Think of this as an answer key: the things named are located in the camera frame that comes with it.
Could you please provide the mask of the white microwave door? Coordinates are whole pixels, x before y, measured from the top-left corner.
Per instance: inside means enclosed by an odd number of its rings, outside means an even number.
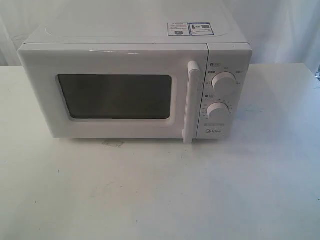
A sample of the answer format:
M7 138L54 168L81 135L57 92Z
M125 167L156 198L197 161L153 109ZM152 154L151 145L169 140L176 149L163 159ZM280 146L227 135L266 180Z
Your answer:
M55 138L197 135L206 44L25 43L18 54Z

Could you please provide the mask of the white microwave oven body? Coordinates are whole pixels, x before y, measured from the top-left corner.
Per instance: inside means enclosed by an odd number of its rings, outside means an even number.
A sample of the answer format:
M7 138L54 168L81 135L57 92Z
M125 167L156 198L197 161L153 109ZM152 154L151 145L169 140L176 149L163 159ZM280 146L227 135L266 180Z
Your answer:
M214 35L168 36L168 23L210 23ZM230 135L252 57L249 42L220 0L69 0L24 44L205 44L208 58L193 140ZM233 92L214 90L212 80L222 72L235 76ZM210 119L207 109L213 103L226 104L229 117Z

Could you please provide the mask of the lower white control knob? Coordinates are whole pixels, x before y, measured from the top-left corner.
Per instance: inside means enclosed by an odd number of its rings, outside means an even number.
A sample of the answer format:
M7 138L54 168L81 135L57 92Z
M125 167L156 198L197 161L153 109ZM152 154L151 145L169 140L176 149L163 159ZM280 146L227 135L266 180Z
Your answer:
M225 103L215 102L207 108L207 116L211 120L223 120L229 117L229 108Z

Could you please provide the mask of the white control knob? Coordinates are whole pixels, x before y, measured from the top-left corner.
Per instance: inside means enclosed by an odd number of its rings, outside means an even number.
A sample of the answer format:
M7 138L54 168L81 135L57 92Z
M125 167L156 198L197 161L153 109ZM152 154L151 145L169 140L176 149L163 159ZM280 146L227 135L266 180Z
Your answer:
M225 103L215 102L207 108L207 116L211 120L223 120L229 117L229 108Z
M230 72L221 72L212 79L212 87L218 93L232 93L236 86L236 78Z

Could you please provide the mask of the upper white control knob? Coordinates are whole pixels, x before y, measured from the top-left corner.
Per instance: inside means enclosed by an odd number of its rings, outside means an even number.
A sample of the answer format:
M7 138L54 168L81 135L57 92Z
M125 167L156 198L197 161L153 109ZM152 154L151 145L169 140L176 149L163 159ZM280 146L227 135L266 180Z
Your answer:
M212 87L218 93L232 93L236 86L236 78L230 72L221 72L212 79Z

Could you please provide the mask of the blue white label sticker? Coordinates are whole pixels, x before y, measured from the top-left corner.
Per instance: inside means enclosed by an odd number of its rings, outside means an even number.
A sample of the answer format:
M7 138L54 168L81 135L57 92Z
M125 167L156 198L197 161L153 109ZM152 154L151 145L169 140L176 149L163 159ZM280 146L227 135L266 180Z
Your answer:
M175 22L167 24L168 36L214 36L209 22Z

